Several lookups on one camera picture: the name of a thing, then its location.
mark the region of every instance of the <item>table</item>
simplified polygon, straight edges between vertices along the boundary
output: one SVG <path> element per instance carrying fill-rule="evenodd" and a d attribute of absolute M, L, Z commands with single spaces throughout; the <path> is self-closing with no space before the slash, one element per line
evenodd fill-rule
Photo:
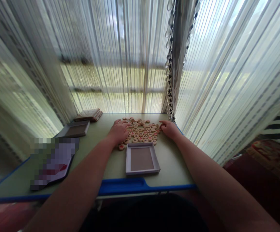
<path fill-rule="evenodd" d="M 124 114 L 104 113 L 98 122 L 91 123 L 87 135 L 80 138 L 79 150 L 73 158 L 70 171 L 102 140 L 116 119 L 123 116 L 150 119 L 151 122 L 166 120 L 166 114 Z M 104 198 L 113 195 L 139 194 L 149 192 L 190 189 L 195 187 L 176 144 L 162 132 L 158 135 L 155 152 L 160 165 L 158 174 L 126 176 L 126 149 L 114 149 L 108 161 L 98 196 Z M 38 166 L 34 159 L 27 159 L 6 178 L 0 181 L 0 203 L 33 201 L 47 199 L 59 186 L 59 183 L 47 186 L 39 191 L 30 191 L 30 180 Z"/>

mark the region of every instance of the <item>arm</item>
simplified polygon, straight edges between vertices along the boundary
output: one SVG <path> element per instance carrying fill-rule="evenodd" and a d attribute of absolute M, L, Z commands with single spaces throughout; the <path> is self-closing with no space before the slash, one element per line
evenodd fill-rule
<path fill-rule="evenodd" d="M 195 183 L 229 231 L 280 231 L 280 226 L 227 171 L 180 133 L 169 121 L 160 121 L 174 140 Z"/>
<path fill-rule="evenodd" d="M 113 148 L 127 136 L 125 121 L 116 120 L 107 137 L 60 184 L 25 231 L 78 231 L 101 186 Z"/>

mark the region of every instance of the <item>sheer curtain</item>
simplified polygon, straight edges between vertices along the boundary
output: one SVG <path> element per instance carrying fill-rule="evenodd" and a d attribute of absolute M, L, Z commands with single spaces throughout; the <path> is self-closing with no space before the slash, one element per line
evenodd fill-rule
<path fill-rule="evenodd" d="M 0 134 L 24 160 L 30 154 L 30 138 L 53 137 L 62 127 L 0 38 Z"/>
<path fill-rule="evenodd" d="M 167 2 L 30 0 L 8 5 L 30 41 L 39 40 L 31 42 L 39 58 L 52 52 L 62 61 L 61 81 L 77 112 L 161 111 Z M 32 25 L 38 28 L 30 33 Z M 42 46 L 48 43 L 53 49 Z"/>
<path fill-rule="evenodd" d="M 176 122 L 223 164 L 280 111 L 280 0 L 176 2 L 187 7 L 174 25 L 196 19 L 172 44 Z M 167 5 L 0 0 L 0 133 L 23 154 L 28 137 L 52 137 L 82 110 L 160 113 Z"/>
<path fill-rule="evenodd" d="M 280 111 L 280 1 L 203 1 L 176 111 L 183 133 L 219 164 Z"/>

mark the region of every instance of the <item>green table top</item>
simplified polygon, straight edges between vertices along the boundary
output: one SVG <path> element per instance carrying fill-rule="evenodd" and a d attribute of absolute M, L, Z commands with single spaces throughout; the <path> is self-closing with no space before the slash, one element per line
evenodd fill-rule
<path fill-rule="evenodd" d="M 133 116 L 135 119 L 149 119 L 154 123 L 159 123 L 159 120 L 167 119 L 166 114 L 104 113 L 98 122 L 90 124 L 87 135 L 80 138 L 79 150 L 74 155 L 70 171 L 81 162 L 100 140 L 105 138 L 113 122 L 116 119 L 122 119 L 123 116 Z M 126 193 L 186 189 L 194 186 L 194 182 L 179 149 L 162 132 L 158 135 L 155 152 L 161 168 L 160 172 L 153 175 L 137 176 L 136 178 L 144 179 L 147 185 L 146 188 L 141 188 L 139 191 L 135 189 L 133 192 L 131 186 L 129 188 L 130 191 Z M 0 202 L 39 200 L 49 197 L 59 186 L 59 183 L 47 186 L 39 191 L 30 191 L 30 180 L 34 178 L 34 173 L 37 169 L 38 162 L 35 159 L 29 159 L 5 178 L 0 183 Z M 124 151 L 114 149 L 108 161 L 103 179 L 107 182 L 110 179 L 131 180 L 131 178 L 134 177 L 126 177 L 126 149 Z"/>

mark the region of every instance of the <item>finger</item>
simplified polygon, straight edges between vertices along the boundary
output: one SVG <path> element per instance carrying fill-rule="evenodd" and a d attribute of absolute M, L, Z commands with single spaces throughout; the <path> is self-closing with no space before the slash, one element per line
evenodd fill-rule
<path fill-rule="evenodd" d="M 168 125 L 168 124 L 171 123 L 170 121 L 167 121 L 167 120 L 160 120 L 159 122 L 162 122 L 162 123 L 165 124 L 165 125 Z"/>
<path fill-rule="evenodd" d="M 161 128 L 162 126 L 165 126 L 165 124 L 164 124 L 164 123 L 162 123 L 162 124 L 159 126 L 159 128 Z"/>
<path fill-rule="evenodd" d="M 127 126 L 129 126 L 128 123 L 123 123 L 124 128 L 126 128 Z"/>
<path fill-rule="evenodd" d="M 115 120 L 115 122 L 113 123 L 113 125 L 117 124 L 120 121 L 120 119 Z"/>
<path fill-rule="evenodd" d="M 161 125 L 160 128 L 162 129 L 162 131 L 166 131 L 167 130 L 166 126 L 164 126 L 164 125 Z"/>
<path fill-rule="evenodd" d="M 125 139 L 127 138 L 128 135 L 129 135 L 129 132 L 128 132 L 128 131 L 125 131 L 125 132 L 124 132 Z"/>

